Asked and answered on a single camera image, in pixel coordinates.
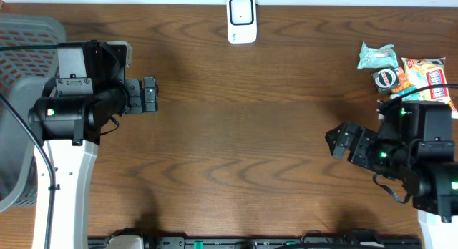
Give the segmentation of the round black red tin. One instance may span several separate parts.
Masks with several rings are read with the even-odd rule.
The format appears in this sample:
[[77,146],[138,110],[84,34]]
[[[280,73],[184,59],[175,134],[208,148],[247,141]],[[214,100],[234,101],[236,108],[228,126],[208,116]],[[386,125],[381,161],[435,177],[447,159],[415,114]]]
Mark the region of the round black red tin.
[[400,86],[398,74],[393,67],[380,69],[372,73],[371,78],[379,94],[389,93],[392,89]]

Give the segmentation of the small orange box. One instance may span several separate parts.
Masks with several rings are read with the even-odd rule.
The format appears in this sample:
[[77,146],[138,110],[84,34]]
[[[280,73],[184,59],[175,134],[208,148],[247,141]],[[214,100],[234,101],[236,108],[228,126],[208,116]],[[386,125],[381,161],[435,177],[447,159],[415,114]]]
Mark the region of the small orange box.
[[405,75],[404,70],[401,67],[396,68],[395,69],[395,73],[396,73],[397,79],[399,81],[399,86],[393,88],[391,90],[392,93],[400,92],[401,90],[404,90],[404,89],[409,88],[411,86],[411,83],[409,82],[408,78]]

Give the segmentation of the yellow wet wipes pack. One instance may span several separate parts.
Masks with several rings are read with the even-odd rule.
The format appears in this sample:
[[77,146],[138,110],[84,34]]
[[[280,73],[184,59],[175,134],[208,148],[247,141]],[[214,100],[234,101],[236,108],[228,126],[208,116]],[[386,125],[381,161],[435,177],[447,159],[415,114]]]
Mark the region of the yellow wet wipes pack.
[[[444,73],[445,57],[438,59],[402,58],[404,72],[411,86],[415,89],[435,84],[446,84]],[[404,100],[438,101],[448,104],[452,109],[452,118],[457,119],[457,110],[453,105],[447,88],[433,88],[409,95]]]

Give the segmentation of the green tissue pack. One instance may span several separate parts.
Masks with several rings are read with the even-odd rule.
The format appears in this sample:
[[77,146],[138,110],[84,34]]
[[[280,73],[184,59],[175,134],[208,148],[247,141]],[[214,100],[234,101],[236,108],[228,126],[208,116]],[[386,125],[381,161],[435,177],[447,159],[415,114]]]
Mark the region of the green tissue pack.
[[358,69],[384,69],[399,66],[393,44],[387,44],[378,49],[370,48],[365,42],[361,45]]

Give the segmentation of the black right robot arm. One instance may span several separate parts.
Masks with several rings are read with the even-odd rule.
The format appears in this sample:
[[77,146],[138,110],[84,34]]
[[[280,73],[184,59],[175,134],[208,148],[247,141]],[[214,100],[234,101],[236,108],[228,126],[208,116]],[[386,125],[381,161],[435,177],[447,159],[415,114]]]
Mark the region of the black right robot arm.
[[457,164],[454,142],[408,137],[395,124],[383,123],[378,131],[344,122],[325,135],[330,153],[380,177],[399,180],[406,195],[382,189],[401,204],[410,202],[418,211],[426,248],[457,247]]

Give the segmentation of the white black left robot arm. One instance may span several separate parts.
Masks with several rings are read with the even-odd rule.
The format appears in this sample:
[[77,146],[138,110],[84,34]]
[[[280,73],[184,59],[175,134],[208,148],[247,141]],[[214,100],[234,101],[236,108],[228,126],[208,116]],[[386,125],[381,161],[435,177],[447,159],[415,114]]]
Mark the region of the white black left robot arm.
[[33,248],[87,248],[89,191],[101,128],[116,116],[157,111],[154,77],[58,78],[56,94],[29,111],[37,135]]

